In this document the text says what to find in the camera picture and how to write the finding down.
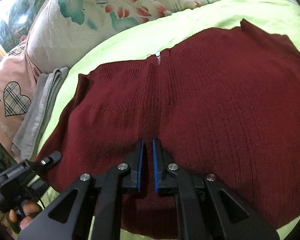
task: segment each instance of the knit fabric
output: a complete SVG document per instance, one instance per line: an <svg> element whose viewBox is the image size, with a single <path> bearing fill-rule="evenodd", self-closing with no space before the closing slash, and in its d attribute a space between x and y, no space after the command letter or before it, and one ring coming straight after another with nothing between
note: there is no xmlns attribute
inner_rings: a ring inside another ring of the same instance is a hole
<svg viewBox="0 0 300 240"><path fill-rule="evenodd" d="M84 172L121 163L140 138L142 190L124 199L124 229L177 237L174 198L154 191L152 138L178 165L216 174L280 228L300 215L300 53L287 36L243 20L204 30L160 60L101 65L79 76L38 158L61 151L46 179L62 191Z"/></svg>

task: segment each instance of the green bed sheet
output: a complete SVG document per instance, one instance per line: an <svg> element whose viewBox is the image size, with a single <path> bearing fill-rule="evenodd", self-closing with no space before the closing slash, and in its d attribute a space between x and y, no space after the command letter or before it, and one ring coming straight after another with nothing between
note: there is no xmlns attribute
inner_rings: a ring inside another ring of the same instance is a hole
<svg viewBox="0 0 300 240"><path fill-rule="evenodd" d="M246 19L268 33L286 34L300 51L300 7L284 0L222 0L194 10L187 9L171 16L138 25L121 32L91 50L70 71L62 85L50 122L40 141L39 150L58 124L61 112L73 98L78 74L88 74L99 65L123 60L146 59L166 48L172 48L204 29L231 29ZM44 195L45 204L58 196L52 188ZM277 230L284 239L300 216ZM121 239L150 239L122 230Z"/></svg>

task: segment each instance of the gray towel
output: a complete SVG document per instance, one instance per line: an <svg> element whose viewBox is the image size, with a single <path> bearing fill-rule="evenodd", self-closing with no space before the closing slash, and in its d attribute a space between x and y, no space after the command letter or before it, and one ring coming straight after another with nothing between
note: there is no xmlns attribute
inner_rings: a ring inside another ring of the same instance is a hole
<svg viewBox="0 0 300 240"><path fill-rule="evenodd" d="M32 103L12 141L12 151L22 160L37 155L41 137L47 128L54 103L61 85L68 75L68 68L55 69L51 74L41 74Z"/></svg>

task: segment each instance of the metal bolt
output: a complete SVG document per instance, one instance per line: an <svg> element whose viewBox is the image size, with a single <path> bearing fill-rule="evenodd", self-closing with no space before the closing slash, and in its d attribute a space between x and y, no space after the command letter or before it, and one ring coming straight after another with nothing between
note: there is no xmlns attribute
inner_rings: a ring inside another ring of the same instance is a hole
<svg viewBox="0 0 300 240"><path fill-rule="evenodd" d="M168 169L171 170L171 171L175 171L179 168L178 164L175 164L175 163L170 163L168 165Z"/></svg>
<svg viewBox="0 0 300 240"><path fill-rule="evenodd" d="M87 180L90 179L90 175L89 175L88 173L84 173L84 174L82 174L82 175L80 176L80 179L81 179L82 181L87 181Z"/></svg>
<svg viewBox="0 0 300 240"><path fill-rule="evenodd" d="M217 176L212 174L212 173L207 175L207 180L208 181L215 181L216 179L217 179Z"/></svg>
<svg viewBox="0 0 300 240"><path fill-rule="evenodd" d="M118 169L121 170L121 171L126 170L128 167L129 167L129 165L127 163L120 163L118 165Z"/></svg>

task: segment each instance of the zipper pull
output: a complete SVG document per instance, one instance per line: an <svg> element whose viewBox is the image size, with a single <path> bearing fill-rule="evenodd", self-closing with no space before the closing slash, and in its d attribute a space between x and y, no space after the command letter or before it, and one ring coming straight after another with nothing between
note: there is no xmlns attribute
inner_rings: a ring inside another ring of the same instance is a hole
<svg viewBox="0 0 300 240"><path fill-rule="evenodd" d="M160 65L160 62L161 62L160 51L156 52L155 56L157 57L157 64Z"/></svg>

